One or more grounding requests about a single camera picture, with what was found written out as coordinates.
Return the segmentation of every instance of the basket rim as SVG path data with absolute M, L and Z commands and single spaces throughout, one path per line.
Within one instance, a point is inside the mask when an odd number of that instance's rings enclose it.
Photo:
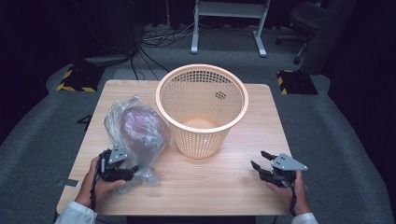
M 163 85 L 169 81 L 170 79 L 172 79 L 174 76 L 183 73 L 183 72 L 187 72 L 190 70 L 213 70 L 213 72 L 219 72 L 221 74 L 224 74 L 227 78 L 229 78 L 231 81 L 233 81 L 234 84 L 236 84 L 240 90 L 243 93 L 244 96 L 244 106 L 241 109 L 241 112 L 239 113 L 239 115 L 233 119 L 231 122 L 219 126 L 217 128 L 212 128 L 212 129 L 198 129 L 198 128 L 192 128 L 189 127 L 187 125 L 181 124 L 179 122 L 177 122 L 176 120 L 172 119 L 167 113 L 166 111 L 163 109 L 163 105 L 161 103 L 161 91 L 163 89 Z M 236 123 L 238 123 L 242 117 L 245 116 L 247 110 L 248 110 L 248 91 L 245 87 L 245 85 L 242 83 L 242 81 L 233 73 L 217 67 L 215 65 L 211 65 L 211 64 L 204 64 L 204 63 L 194 63 L 194 64 L 188 64 L 188 65 L 184 65 L 181 66 L 179 68 L 176 68 L 172 71 L 170 71 L 165 77 L 163 77 L 163 79 L 160 81 L 160 83 L 157 86 L 157 90 L 155 92 L 155 101 L 157 104 L 158 109 L 160 110 L 160 113 L 164 116 L 164 118 L 168 121 L 171 122 L 173 125 L 177 126 L 178 128 L 188 131 L 188 132 L 193 132 L 193 133 L 217 133 L 217 132 L 221 132 L 227 129 L 232 128 Z

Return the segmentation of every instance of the sticker on basket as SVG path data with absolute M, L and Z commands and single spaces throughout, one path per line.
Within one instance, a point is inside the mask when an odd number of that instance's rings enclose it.
M 216 92 L 216 97 L 218 97 L 220 100 L 225 99 L 226 94 L 222 91 Z

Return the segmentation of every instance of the table leg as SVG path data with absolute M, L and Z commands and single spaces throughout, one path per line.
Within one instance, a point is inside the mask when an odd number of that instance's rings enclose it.
M 265 18 L 267 17 L 268 8 L 270 6 L 271 0 L 265 1 L 264 10 L 262 11 L 262 17 L 260 18 L 259 30 L 253 31 L 254 39 L 256 40 L 257 48 L 259 49 L 259 53 L 262 57 L 267 56 L 267 52 L 265 51 L 264 44 L 262 43 L 262 27 L 264 26 Z
M 191 53 L 196 54 L 198 52 L 198 22 L 199 22 L 199 0 L 195 0 L 194 10 L 194 32 L 192 34 Z

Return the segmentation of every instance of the wooden table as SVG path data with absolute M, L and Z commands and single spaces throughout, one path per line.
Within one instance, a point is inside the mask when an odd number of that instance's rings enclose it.
M 70 179 L 82 181 L 92 158 L 112 148 L 104 119 L 115 101 L 127 101 L 135 94 L 145 105 L 158 111 L 155 91 L 158 81 L 109 80 L 92 116 Z M 246 115 L 233 126 L 220 150 L 204 160 L 183 156 L 171 144 L 155 163 L 161 179 L 158 187 L 138 186 L 127 193 L 104 198 L 96 207 L 102 215 L 139 216 L 266 216 L 286 215 L 288 208 L 260 181 L 251 167 L 257 162 L 271 170 L 261 156 L 290 155 L 274 99 L 268 86 L 245 84 L 249 96 Z M 78 188 L 65 187 L 57 211 L 73 201 Z

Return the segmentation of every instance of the white sleeve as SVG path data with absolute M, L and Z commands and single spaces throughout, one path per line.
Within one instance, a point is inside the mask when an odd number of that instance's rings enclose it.
M 317 220 L 312 213 L 305 213 L 294 217 L 291 224 L 318 224 Z
M 69 202 L 58 219 L 56 219 L 55 224 L 93 224 L 97 215 L 97 213 L 94 213 L 93 210 L 84 205 Z

